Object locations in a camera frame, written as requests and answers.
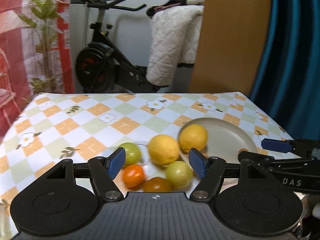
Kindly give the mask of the large yellow lemon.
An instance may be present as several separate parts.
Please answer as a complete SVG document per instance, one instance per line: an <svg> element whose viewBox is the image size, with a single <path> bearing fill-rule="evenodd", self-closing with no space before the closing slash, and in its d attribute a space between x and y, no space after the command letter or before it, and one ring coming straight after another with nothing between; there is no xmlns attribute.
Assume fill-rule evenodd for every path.
<svg viewBox="0 0 320 240"><path fill-rule="evenodd" d="M191 148L202 150L208 141L207 130L198 124L192 124L184 128L178 136L178 142L183 152L188 153Z"/></svg>

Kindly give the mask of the green apple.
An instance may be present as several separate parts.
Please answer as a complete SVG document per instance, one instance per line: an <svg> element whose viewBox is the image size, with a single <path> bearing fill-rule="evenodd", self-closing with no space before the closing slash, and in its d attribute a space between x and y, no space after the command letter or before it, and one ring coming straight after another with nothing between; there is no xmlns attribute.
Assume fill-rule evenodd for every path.
<svg viewBox="0 0 320 240"><path fill-rule="evenodd" d="M120 144L119 147L122 147L126 152L124 166L137 164L140 161L140 159L142 157L142 153L141 153L139 147L135 143L125 142L125 143Z"/></svg>

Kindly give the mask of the pale yellow apple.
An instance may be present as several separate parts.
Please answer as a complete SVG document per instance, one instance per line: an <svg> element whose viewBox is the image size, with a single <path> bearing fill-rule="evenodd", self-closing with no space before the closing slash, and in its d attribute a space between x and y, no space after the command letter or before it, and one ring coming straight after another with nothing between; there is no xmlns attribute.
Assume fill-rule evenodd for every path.
<svg viewBox="0 0 320 240"><path fill-rule="evenodd" d="M167 166L165 176L175 189L181 189L191 183L194 173L184 161L174 161Z"/></svg>

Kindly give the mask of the bright orange tangerine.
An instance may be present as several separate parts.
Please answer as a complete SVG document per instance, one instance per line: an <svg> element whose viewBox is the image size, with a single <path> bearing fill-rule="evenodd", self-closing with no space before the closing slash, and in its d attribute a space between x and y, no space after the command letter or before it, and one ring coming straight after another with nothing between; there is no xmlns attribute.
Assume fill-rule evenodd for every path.
<svg viewBox="0 0 320 240"><path fill-rule="evenodd" d="M137 187L145 180L144 170L140 165L132 164L124 168L122 181L128 188Z"/></svg>

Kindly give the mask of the beige round plate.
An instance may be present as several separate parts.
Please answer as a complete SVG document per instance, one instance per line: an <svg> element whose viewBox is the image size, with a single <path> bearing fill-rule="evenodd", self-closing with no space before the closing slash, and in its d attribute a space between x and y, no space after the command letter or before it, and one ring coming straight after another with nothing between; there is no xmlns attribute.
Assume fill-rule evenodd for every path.
<svg viewBox="0 0 320 240"><path fill-rule="evenodd" d="M242 150L258 152L251 137L234 124L216 118L198 118L186 123L179 132L193 124L202 126L208 133L207 144L200 150L206 157L218 156L228 163L238 163Z"/></svg>

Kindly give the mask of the yellow orange fruit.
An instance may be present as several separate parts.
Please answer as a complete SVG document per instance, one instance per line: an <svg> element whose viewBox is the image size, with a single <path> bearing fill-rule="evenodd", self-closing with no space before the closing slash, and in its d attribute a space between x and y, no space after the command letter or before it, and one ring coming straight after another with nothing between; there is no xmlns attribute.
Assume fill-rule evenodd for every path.
<svg viewBox="0 0 320 240"><path fill-rule="evenodd" d="M151 161L160 166L169 165L180 157L178 142L165 134L159 134L149 141L148 152Z"/></svg>

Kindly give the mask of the blue curtain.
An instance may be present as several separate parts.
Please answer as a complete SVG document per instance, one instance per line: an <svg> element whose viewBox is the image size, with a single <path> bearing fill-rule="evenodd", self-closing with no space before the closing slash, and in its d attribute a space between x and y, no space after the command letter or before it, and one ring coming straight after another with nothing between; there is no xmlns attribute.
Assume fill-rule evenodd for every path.
<svg viewBox="0 0 320 240"><path fill-rule="evenodd" d="M271 0L249 98L291 137L319 139L319 0Z"/></svg>

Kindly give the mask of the checkered floral tablecloth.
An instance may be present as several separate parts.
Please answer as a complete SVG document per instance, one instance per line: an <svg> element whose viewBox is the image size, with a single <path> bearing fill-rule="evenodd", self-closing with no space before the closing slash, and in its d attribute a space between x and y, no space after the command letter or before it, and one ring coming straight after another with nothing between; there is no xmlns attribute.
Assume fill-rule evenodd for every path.
<svg viewBox="0 0 320 240"><path fill-rule="evenodd" d="M176 138L197 118L225 120L245 131L256 146L264 138L290 136L240 92L221 94L49 94L36 96L1 142L1 239L16 228L12 199L62 158L76 163L110 155L124 142L137 143L148 177L163 176L149 162L146 145L158 134Z"/></svg>

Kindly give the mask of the black exercise bike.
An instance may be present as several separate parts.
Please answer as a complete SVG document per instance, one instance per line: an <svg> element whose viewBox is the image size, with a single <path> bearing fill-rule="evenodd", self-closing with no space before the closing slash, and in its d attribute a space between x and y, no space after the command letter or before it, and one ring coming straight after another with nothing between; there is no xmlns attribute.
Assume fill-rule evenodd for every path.
<svg viewBox="0 0 320 240"><path fill-rule="evenodd" d="M119 6L125 0L106 2L105 0L82 0L87 9L99 10L97 20L90 24L93 30L92 40L77 55L75 74L85 93L108 93L118 85L133 93L155 93L159 86L146 79L146 67L133 65L118 47L108 38L113 25L108 24L102 31L104 13L109 9L139 11L137 8Z"/></svg>

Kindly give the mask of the wooden board panel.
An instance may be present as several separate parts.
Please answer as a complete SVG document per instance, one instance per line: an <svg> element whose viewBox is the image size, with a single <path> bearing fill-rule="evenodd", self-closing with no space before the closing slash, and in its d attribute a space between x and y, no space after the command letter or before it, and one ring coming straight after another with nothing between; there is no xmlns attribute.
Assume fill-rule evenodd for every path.
<svg viewBox="0 0 320 240"><path fill-rule="evenodd" d="M263 52L271 0L205 0L191 93L252 89Z"/></svg>

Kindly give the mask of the red printed backdrop curtain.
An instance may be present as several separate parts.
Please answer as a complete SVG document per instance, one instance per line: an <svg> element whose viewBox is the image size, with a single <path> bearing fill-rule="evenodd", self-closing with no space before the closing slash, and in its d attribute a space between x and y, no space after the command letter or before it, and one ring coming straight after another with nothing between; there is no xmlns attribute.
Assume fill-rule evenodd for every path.
<svg viewBox="0 0 320 240"><path fill-rule="evenodd" d="M1 0L1 136L40 93L74 92L71 0Z"/></svg>

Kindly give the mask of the white quilted blanket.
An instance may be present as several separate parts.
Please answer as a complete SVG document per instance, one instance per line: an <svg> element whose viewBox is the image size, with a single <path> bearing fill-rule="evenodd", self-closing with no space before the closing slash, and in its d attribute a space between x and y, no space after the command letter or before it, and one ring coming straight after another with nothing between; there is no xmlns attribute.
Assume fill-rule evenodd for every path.
<svg viewBox="0 0 320 240"><path fill-rule="evenodd" d="M153 85L172 84L180 63L195 63L204 6L175 6L152 17L152 43L146 79Z"/></svg>

